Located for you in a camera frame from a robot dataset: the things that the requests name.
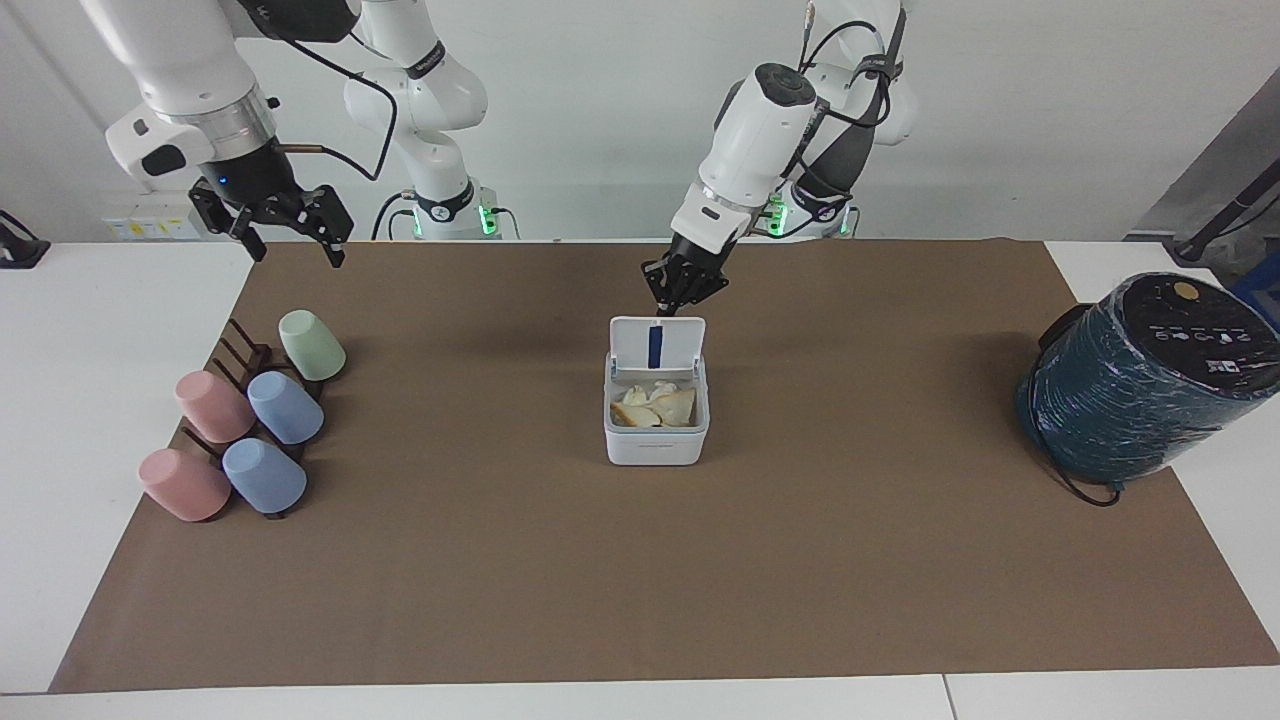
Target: container lid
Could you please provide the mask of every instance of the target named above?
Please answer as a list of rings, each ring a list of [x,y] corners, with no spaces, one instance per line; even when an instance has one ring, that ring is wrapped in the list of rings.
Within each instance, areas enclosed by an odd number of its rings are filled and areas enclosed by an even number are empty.
[[[1249,393],[1280,383],[1280,337],[1229,292],[1153,273],[1134,279],[1123,311],[1143,352],[1203,386]]]
[[[687,370],[703,355],[701,318],[613,318],[609,355],[618,368]]]

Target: pink cup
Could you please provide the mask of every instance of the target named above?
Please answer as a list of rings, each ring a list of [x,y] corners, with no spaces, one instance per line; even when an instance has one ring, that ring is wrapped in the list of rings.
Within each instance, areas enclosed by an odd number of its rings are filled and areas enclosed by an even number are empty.
[[[180,450],[157,450],[138,466],[142,489],[179,520],[196,523],[215,515],[232,496],[232,483],[204,457]]]
[[[209,370],[191,373],[178,380],[174,397],[182,414],[209,442],[236,442],[253,427],[256,416],[236,386]]]

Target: cylindrical container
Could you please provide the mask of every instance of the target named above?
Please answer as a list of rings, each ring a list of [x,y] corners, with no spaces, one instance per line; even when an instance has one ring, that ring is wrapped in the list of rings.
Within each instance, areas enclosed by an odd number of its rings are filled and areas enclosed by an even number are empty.
[[[1271,325],[1228,292],[1152,273],[1055,341],[1016,404],[1028,436],[1064,470],[1110,484],[1160,470],[1277,392]]]
[[[324,425],[320,404],[282,373],[262,373],[253,378],[248,383],[248,402],[257,419],[284,445],[306,442]]]
[[[280,318],[279,329],[284,351],[303,378],[328,380],[347,364],[347,351],[310,310],[294,310]]]
[[[253,510],[264,515],[284,512],[307,489],[307,473],[279,447],[246,438],[223,455],[223,470]]]
[[[253,427],[248,400],[236,386],[209,370],[197,370],[178,380],[174,397],[182,414],[209,442],[234,442]]]
[[[207,520],[227,505],[232,484],[209,460],[180,450],[157,450],[138,466],[142,489],[179,520]]]

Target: white table surface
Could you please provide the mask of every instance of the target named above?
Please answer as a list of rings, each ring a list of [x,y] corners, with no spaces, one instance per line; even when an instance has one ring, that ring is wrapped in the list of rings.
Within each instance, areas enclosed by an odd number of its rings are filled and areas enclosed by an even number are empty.
[[[1174,269],[1149,245],[1050,247],[1082,301]],[[51,680],[140,497],[137,464],[178,421],[172,388],[207,357],[248,268],[229,243],[65,243],[36,272],[0,273],[0,693]],[[1272,638],[1277,420],[1268,404],[1175,462]],[[0,697],[3,719],[1270,720],[1277,708],[1272,667]]]

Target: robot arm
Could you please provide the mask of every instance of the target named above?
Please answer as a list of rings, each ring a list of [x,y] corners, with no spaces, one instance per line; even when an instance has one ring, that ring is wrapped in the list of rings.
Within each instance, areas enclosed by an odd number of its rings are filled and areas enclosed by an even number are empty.
[[[765,214],[774,236],[838,220],[872,145],[896,145],[910,133],[914,96],[897,83],[890,105],[906,22],[900,0],[827,0],[818,9],[858,18],[832,36],[854,69],[810,58],[799,70],[760,65],[730,92],[699,182],[672,219],[671,249],[641,266],[659,315],[724,288],[728,254]],[[888,41],[882,27],[892,28]],[[804,101],[780,104],[780,90]]]
[[[241,241],[255,260],[266,246],[252,223],[274,224],[320,242],[337,268],[351,215],[332,187],[297,184],[270,104],[234,42],[251,26],[269,37],[333,42],[356,14],[349,0],[238,1],[81,0],[143,99],[108,129],[108,143],[143,182],[198,167],[196,209],[210,231]]]
[[[728,284],[721,266],[777,187],[817,101],[804,76],[777,63],[758,67],[730,91],[712,151],[672,218],[671,250],[641,266],[659,315],[675,315]]]
[[[401,108],[392,143],[413,181],[421,237],[492,234],[497,227],[488,210],[497,204],[497,195],[467,174],[462,151],[444,135],[484,120],[489,97],[480,78],[444,49],[424,3],[365,0],[361,23],[370,47],[398,65],[372,69],[364,77],[389,91]],[[344,96],[358,126],[387,132],[389,108],[376,91],[348,81]]]

